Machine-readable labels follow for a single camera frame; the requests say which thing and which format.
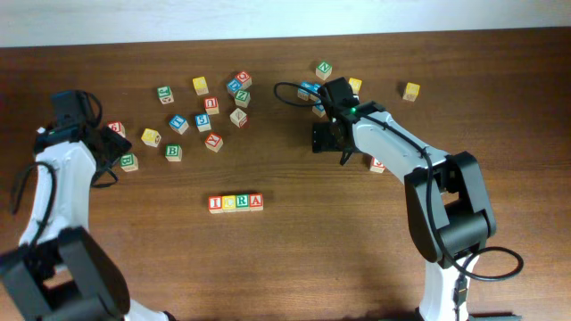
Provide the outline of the yellow C block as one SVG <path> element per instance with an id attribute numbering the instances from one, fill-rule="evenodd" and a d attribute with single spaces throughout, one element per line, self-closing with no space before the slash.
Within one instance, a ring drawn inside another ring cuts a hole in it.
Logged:
<path id="1" fill-rule="evenodd" d="M 222 210 L 224 212 L 236 212 L 236 197 L 234 195 L 222 197 Z"/>

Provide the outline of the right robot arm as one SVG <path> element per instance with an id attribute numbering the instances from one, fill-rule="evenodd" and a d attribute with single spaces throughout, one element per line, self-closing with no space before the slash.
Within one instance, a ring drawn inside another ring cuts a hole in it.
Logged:
<path id="1" fill-rule="evenodd" d="M 345 78 L 309 86 L 328 121 L 313 128 L 314 152 L 355 152 L 380 161 L 404 185 L 409 232 L 426 262 L 419 320 L 468 320 L 473 269 L 496 233 L 482 171 L 468 153 L 449 154 L 400 126 L 379 103 L 363 103 Z"/>

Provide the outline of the red I block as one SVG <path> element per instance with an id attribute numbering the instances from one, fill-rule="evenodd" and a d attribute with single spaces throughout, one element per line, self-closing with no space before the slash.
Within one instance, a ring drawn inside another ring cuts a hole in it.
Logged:
<path id="1" fill-rule="evenodd" d="M 222 197 L 210 196 L 208 199 L 208 209 L 211 214 L 223 213 Z"/>

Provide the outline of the green R block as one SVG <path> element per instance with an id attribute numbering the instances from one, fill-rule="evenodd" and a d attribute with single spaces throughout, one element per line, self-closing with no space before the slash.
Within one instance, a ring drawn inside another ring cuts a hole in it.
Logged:
<path id="1" fill-rule="evenodd" d="M 236 210 L 237 211 L 250 211 L 250 195 L 239 194 L 236 196 Z"/>

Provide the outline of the red A block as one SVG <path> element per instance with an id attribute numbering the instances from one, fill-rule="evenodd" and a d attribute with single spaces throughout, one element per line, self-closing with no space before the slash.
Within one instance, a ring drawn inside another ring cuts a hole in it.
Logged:
<path id="1" fill-rule="evenodd" d="M 251 193 L 249 195 L 250 211 L 259 211 L 264 209 L 264 199 L 261 193 Z"/>

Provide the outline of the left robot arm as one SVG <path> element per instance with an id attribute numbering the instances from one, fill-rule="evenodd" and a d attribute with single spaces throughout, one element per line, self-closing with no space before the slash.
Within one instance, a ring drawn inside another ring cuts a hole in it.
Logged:
<path id="1" fill-rule="evenodd" d="M 28 226 L 18 247 L 1 256 L 6 292 L 26 320 L 171 320 L 130 297 L 124 276 L 88 232 L 90 191 L 131 143 L 102 125 L 95 95 L 69 90 L 51 102 L 54 122 L 37 133 L 34 160 L 12 186 L 16 213 L 37 172 Z"/>

